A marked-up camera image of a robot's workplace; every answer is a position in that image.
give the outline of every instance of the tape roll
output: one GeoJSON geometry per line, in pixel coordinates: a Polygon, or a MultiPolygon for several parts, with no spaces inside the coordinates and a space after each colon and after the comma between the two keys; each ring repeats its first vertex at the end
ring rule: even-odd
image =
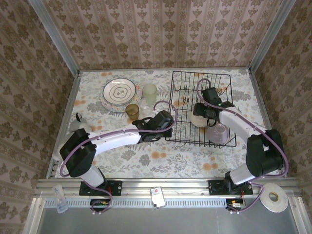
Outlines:
{"type": "Polygon", "coordinates": [[[260,201],[269,211],[279,213],[286,210],[288,206],[288,197],[280,186],[267,183],[263,185],[263,188],[264,190],[260,196],[260,201]]]}

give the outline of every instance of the table surface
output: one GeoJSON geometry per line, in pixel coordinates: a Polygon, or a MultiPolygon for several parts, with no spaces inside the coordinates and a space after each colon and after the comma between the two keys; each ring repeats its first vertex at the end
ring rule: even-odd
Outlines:
{"type": "MultiPolygon", "coordinates": [[[[234,105],[248,119],[260,126],[264,125],[247,69],[189,71],[231,75],[234,105]]],[[[169,100],[172,72],[172,70],[82,72],[70,122],[76,119],[76,112],[80,112],[94,132],[126,126],[131,121],[125,112],[113,113],[101,104],[100,97],[105,84],[116,78],[130,78],[141,87],[153,83],[157,86],[157,100],[169,100]]],[[[158,110],[161,109],[167,110],[168,106],[159,106],[158,110]]],[[[223,177],[227,171],[245,162],[246,145],[241,138],[236,138],[236,147],[221,149],[184,145],[165,139],[154,143],[128,145],[98,155],[93,165],[99,167],[107,178],[223,177]]],[[[56,177],[60,177],[59,167],[56,177]]]]}

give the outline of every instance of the gray floor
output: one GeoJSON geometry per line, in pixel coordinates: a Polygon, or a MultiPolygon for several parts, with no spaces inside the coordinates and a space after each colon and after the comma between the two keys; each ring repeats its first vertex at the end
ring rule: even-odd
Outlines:
{"type": "Polygon", "coordinates": [[[116,208],[102,215],[89,209],[58,214],[44,209],[40,234],[296,234],[290,207],[272,213],[257,202],[240,214],[224,208],[116,208]]]}

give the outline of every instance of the white plate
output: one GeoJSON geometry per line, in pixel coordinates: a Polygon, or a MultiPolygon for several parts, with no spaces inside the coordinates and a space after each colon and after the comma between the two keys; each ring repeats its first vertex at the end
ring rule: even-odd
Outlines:
{"type": "Polygon", "coordinates": [[[101,92],[101,96],[100,96],[100,100],[102,102],[102,105],[109,111],[112,112],[125,112],[126,111],[126,107],[129,104],[138,104],[141,100],[142,97],[142,90],[139,84],[136,84],[134,80],[131,80],[135,85],[136,85],[136,94],[134,95],[134,97],[124,103],[124,104],[111,104],[108,101],[105,100],[104,95],[103,95],[103,91],[101,92]]]}
{"type": "Polygon", "coordinates": [[[124,104],[136,94],[136,86],[128,79],[114,79],[103,90],[103,96],[111,104],[124,104]]]}

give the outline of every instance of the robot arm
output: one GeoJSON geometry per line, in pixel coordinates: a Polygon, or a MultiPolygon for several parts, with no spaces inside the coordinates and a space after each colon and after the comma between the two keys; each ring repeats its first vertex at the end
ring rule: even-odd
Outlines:
{"type": "Polygon", "coordinates": [[[216,88],[203,90],[202,96],[211,105],[230,111],[196,103],[193,114],[203,116],[207,118],[207,121],[213,119],[215,122],[226,125],[247,145],[246,163],[225,174],[222,185],[224,192],[235,193],[247,181],[284,167],[284,160],[280,152],[255,127],[265,132],[283,150],[281,136],[277,130],[266,130],[257,125],[251,127],[236,114],[238,110],[230,102],[221,101],[216,88]]]}
{"type": "Polygon", "coordinates": [[[94,157],[123,145],[153,142],[160,140],[162,137],[170,137],[172,129],[161,133],[141,132],[140,130],[165,130],[172,125],[173,121],[173,117],[167,111],[161,111],[154,118],[147,117],[142,120],[136,120],[132,124],[117,130],[87,133],[84,128],[79,128],[72,133],[59,152],[65,161],[78,145],[92,139],[75,151],[66,162],[66,168],[71,177],[81,177],[93,187],[98,187],[107,181],[102,172],[92,166],[94,157]]]}

